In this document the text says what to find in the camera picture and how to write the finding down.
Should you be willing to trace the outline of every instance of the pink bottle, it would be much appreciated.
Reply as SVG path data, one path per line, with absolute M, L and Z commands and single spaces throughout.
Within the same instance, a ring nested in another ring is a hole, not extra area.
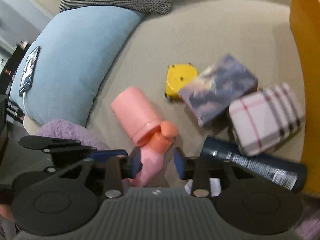
M 132 185 L 143 187 L 161 171 L 164 154 L 178 135 L 178 128 L 168 121 L 161 122 L 148 98 L 135 87 L 118 95 L 111 109 L 135 145 L 142 147 L 142 170 Z
M 160 117 L 138 88 L 129 87 L 123 91 L 112 102 L 111 109 L 137 146 L 145 145 L 155 132 L 160 131 Z
M 178 135 L 178 128 L 169 121 L 161 122 L 161 131 L 156 132 L 147 145 L 141 148 L 142 170 L 132 180 L 134 187 L 145 186 L 163 168 L 164 155 Z

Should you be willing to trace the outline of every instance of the gray wall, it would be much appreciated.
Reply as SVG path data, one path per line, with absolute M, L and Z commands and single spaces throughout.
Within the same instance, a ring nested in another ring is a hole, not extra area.
M 12 48 L 32 43 L 52 17 L 31 0 L 0 0 L 0 40 Z

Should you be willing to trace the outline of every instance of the pink plaid box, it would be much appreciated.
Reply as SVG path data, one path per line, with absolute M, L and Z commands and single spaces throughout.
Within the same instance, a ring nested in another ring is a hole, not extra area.
M 305 111 L 287 83 L 234 100 L 229 107 L 242 153 L 258 155 L 296 132 Z

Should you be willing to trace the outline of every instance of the barcode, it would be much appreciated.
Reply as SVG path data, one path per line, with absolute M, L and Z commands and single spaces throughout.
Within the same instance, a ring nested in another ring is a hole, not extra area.
M 233 154 L 232 156 L 231 154 L 228 154 L 227 159 L 234 163 L 238 163 L 242 167 L 257 173 L 288 190 L 293 189 L 298 179 L 297 173 L 273 168 L 270 165 L 250 160 L 241 155 Z
M 281 185 L 282 187 L 285 187 L 288 190 L 292 190 L 294 184 L 296 184 L 297 181 L 297 174 L 277 169 L 277 171 L 273 175 L 272 181 L 278 185 Z

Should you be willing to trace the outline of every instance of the orange panel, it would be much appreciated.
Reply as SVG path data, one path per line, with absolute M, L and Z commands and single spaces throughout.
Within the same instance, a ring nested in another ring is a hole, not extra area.
M 306 134 L 301 162 L 308 167 L 303 191 L 320 196 L 320 2 L 292 0 L 290 26 L 306 91 Z

